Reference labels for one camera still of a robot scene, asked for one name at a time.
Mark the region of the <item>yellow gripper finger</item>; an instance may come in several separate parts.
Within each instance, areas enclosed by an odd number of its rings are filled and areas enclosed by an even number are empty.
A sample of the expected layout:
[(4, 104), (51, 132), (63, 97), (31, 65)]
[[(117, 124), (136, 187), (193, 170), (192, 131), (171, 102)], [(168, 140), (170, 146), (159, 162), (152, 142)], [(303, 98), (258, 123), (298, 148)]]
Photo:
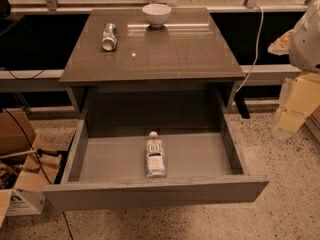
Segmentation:
[(272, 122), (274, 137), (292, 137), (319, 106), (319, 74), (306, 73), (295, 79), (286, 78), (280, 91), (279, 107)]
[(291, 50), (291, 37), (293, 30), (288, 30), (268, 47), (268, 52), (273, 55), (289, 55)]

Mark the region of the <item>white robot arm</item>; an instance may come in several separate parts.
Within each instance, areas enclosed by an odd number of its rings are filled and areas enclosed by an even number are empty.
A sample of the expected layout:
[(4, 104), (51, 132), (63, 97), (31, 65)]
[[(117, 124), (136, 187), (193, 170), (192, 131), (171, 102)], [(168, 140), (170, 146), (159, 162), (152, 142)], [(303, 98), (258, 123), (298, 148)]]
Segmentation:
[(320, 0), (308, 8), (293, 29), (274, 41), (268, 52), (288, 54), (290, 64), (301, 70), (295, 79), (284, 80), (273, 118), (274, 137), (287, 139), (320, 106)]

